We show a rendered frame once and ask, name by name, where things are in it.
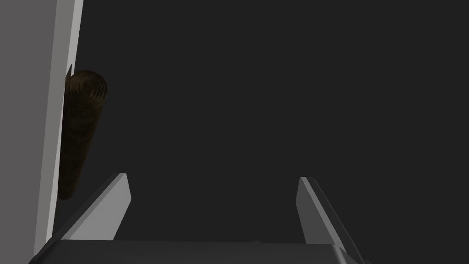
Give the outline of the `pale grey cupboard door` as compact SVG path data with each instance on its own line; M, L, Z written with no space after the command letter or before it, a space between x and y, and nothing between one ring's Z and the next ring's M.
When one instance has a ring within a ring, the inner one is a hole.
M0 0L0 264L28 264L52 237L83 2Z

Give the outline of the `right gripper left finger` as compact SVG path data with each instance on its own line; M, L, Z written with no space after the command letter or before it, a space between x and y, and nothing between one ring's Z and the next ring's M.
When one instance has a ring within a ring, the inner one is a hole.
M130 203L127 174L112 174L52 236L52 240L112 241Z

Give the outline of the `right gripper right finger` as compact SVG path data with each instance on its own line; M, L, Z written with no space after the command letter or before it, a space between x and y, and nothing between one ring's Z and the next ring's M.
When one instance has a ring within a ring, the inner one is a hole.
M363 261L356 244L313 177L300 177L296 208L307 244L331 245L337 261Z

